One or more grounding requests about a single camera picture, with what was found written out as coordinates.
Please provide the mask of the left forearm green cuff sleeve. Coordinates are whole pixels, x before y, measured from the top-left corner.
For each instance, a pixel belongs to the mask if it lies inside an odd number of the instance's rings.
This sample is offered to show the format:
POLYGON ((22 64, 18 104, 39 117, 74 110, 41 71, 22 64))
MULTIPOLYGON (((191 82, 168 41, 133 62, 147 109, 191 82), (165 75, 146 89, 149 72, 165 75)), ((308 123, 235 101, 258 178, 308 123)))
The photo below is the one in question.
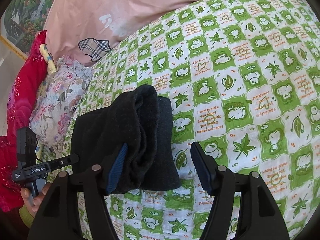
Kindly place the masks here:
POLYGON ((30 229, 35 215, 32 212, 29 212, 25 204, 19 209, 19 215, 25 226, 30 229))

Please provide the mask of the left hand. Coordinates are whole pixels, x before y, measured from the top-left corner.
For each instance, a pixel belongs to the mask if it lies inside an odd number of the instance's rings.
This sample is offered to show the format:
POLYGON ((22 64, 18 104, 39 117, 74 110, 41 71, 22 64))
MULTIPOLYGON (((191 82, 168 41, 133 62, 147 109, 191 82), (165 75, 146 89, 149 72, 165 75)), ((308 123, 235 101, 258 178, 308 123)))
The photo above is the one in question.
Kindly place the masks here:
POLYGON ((22 187, 21 188, 21 197, 24 201, 24 205, 26 206, 28 212, 35 217, 47 191, 49 190, 50 186, 52 184, 51 183, 47 183, 46 185, 44 185, 44 187, 42 188, 41 192, 39 193, 38 196, 34 197, 32 200, 30 200, 31 198, 31 192, 27 189, 22 187))

